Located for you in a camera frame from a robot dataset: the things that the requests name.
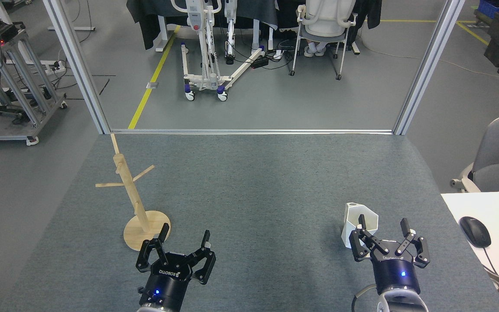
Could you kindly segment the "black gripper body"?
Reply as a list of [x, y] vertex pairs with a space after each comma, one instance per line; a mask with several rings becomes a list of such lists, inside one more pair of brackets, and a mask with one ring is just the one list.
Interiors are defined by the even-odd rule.
[[413, 257], [408, 251], [397, 256], [394, 252], [384, 255], [379, 250], [374, 250], [371, 253], [371, 261], [377, 294], [404, 287], [418, 294], [421, 293], [414, 270]]
[[141, 308], [180, 309], [193, 270], [188, 256], [180, 253], [166, 253], [166, 260], [156, 260], [150, 269], [150, 276], [140, 290]]

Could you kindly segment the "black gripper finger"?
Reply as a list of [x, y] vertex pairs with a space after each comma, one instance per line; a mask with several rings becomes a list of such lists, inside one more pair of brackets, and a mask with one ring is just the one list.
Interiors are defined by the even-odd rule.
[[151, 240], [144, 240], [141, 245], [141, 250], [137, 257], [136, 269], [141, 273], [149, 271], [149, 256], [152, 250], [156, 250], [158, 253], [158, 262], [163, 265], [168, 264], [167, 256], [163, 250], [163, 243], [168, 235], [170, 226], [168, 223], [164, 223], [160, 233], [157, 237], [152, 238]]
[[408, 220], [402, 218], [400, 221], [404, 241], [396, 248], [395, 255], [401, 256], [410, 244], [414, 245], [417, 255], [414, 257], [414, 265], [425, 268], [430, 263], [427, 241], [424, 237], [418, 236], [416, 231], [410, 228]]
[[[202, 285], [207, 284], [216, 261], [216, 255], [211, 250], [211, 244], [209, 243], [210, 235], [210, 231], [206, 230], [202, 239], [201, 247], [188, 255], [188, 266], [191, 269], [190, 278], [197, 279]], [[198, 265], [202, 259], [205, 259], [203, 267], [199, 270], [193, 271], [193, 267]]]
[[349, 243], [355, 261], [362, 261], [369, 252], [375, 249], [380, 250], [383, 255], [389, 253], [388, 247], [380, 239], [367, 231], [366, 217], [364, 215], [359, 215], [358, 225], [361, 228], [356, 227], [349, 235]]

